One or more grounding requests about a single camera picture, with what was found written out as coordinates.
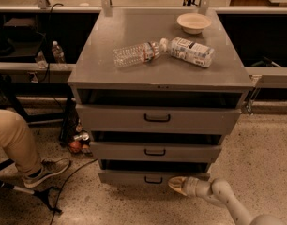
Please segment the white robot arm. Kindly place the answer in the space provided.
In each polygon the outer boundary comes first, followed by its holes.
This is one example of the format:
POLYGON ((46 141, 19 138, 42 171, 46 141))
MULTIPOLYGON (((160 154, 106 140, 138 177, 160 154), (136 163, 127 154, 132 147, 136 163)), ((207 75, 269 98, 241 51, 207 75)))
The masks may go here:
POLYGON ((168 185, 184 196, 202 198, 215 206, 226 208, 235 225, 285 225, 275 216, 254 217, 236 198, 230 184, 224 179, 217 178, 209 182, 192 176, 176 176, 169 179, 168 185))

